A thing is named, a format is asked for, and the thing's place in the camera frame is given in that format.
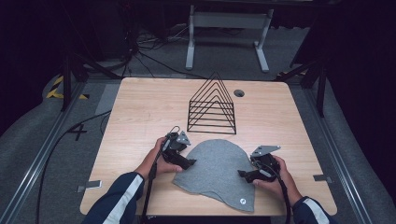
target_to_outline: person's right hand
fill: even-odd
[[[303,198],[303,196],[301,195],[300,191],[298,191],[297,186],[294,183],[293,177],[291,176],[288,169],[286,168],[285,161],[282,160],[278,156],[273,155],[273,157],[277,160],[277,162],[279,162],[280,177],[283,180],[283,182],[285,183],[286,187],[288,188],[288,196],[289,196],[289,200],[290,200],[290,205],[294,206],[294,204],[297,201],[299,201],[301,198]],[[275,194],[275,196],[279,200],[284,201],[282,188],[280,187],[279,181],[275,180],[273,182],[267,182],[267,181],[263,181],[260,179],[255,179],[255,180],[253,180],[253,184],[257,187],[262,188],[262,189],[267,189],[267,190],[271,191],[272,193]]]

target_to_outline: metal rail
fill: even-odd
[[[310,89],[304,89],[305,97],[310,105],[311,110],[314,113],[314,117],[318,122],[320,129],[323,132],[323,135],[326,139],[326,143],[329,146],[329,152],[332,159],[332,163],[335,167],[335,170],[340,177],[341,183],[344,187],[346,192],[346,196],[349,199],[349,202],[352,206],[353,211],[355,212],[356,218],[358,219],[359,223],[362,224],[371,224],[373,223],[370,219],[370,216],[367,212],[366,207],[361,200],[361,196],[356,189],[355,182],[350,175],[346,164],[343,161],[343,158],[340,154],[338,146],[335,144],[334,139],[332,138],[332,134],[330,129],[326,123],[326,120],[321,118],[316,107],[316,99],[314,93]]]
[[[49,135],[44,141],[42,147],[38,151],[35,156],[35,160],[32,165],[27,170],[25,176],[23,177],[20,186],[9,202],[5,212],[0,218],[0,224],[8,224],[13,223],[17,214],[20,212],[21,207],[23,206],[27,196],[29,195],[31,189],[33,188],[37,178],[40,176],[42,169],[44,168],[44,164],[46,163],[47,158],[50,155],[50,150],[52,149],[54,143],[59,137],[59,131],[64,126],[64,122],[67,119],[73,105],[78,100],[78,97],[82,94],[82,90],[85,87],[85,83],[78,82],[76,84],[75,89],[72,94],[72,101],[70,105],[66,108],[64,112],[61,112],[58,118],[55,120],[51,130],[49,131]]]

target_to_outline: wrist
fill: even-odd
[[[293,207],[302,198],[303,195],[298,190],[290,192],[289,193],[290,206]]]

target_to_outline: black wire rack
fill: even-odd
[[[233,99],[218,73],[191,97],[187,131],[236,134]]]

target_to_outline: metal frame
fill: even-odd
[[[222,131],[201,131],[198,127]],[[191,97],[187,132],[236,134],[233,99],[218,73],[212,74]]]
[[[269,72],[268,63],[265,60],[262,46],[270,27],[274,10],[269,9],[266,14],[242,14],[242,13],[217,13],[217,12],[195,12],[194,6],[190,8],[189,32],[190,40],[187,49],[186,69],[191,70],[194,61],[194,27],[223,27],[223,28],[243,28],[262,29],[259,41],[254,41],[254,49],[260,62],[260,67],[264,73]]]

